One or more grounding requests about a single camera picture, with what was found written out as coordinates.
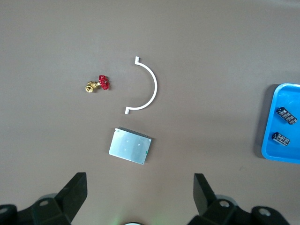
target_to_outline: silver metal plate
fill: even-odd
[[[142,134],[138,135],[137,132],[132,131],[135,133],[133,134],[123,129],[121,127],[115,129],[109,154],[143,165],[151,139]]]

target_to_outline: cylindrical component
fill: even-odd
[[[291,142],[290,139],[288,139],[287,137],[284,137],[279,132],[275,132],[272,135],[272,140],[278,142],[279,144],[281,144],[283,146],[287,146]]]
[[[294,117],[289,111],[287,111],[286,108],[280,107],[276,110],[276,114],[279,115],[284,121],[286,121],[288,124],[292,125],[295,122],[297,122],[297,118]]]

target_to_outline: black capacitor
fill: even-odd
[[[282,134],[279,132],[275,132],[272,135],[272,140],[278,142],[279,144],[282,144],[284,146],[287,146],[291,141],[287,137],[284,137]]]
[[[297,122],[297,118],[294,117],[286,108],[280,107],[276,110],[276,114],[285,120],[288,124],[292,125]]]

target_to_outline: blue tray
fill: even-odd
[[[298,121],[290,125],[276,114],[280,107],[286,108]],[[290,139],[290,144],[283,146],[272,140],[272,135],[279,132]],[[262,155],[266,159],[300,164],[300,85],[283,83],[275,91],[269,113],[268,123],[262,143]]]

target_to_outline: white curved handle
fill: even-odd
[[[143,109],[143,108],[146,108],[148,105],[151,104],[151,102],[154,100],[155,96],[156,96],[156,93],[158,91],[158,82],[156,80],[156,77],[154,75],[154,73],[152,72],[152,70],[150,70],[150,68],[142,63],[139,62],[139,57],[135,57],[135,64],[138,65],[138,66],[141,66],[141,67],[144,67],[146,70],[148,70],[148,72],[152,75],[152,78],[154,80],[154,93],[152,95],[152,98],[149,100],[149,102],[147,102],[146,104],[140,106],[140,107],[126,107],[125,109],[125,114],[129,114],[129,110],[140,110],[140,109]]]

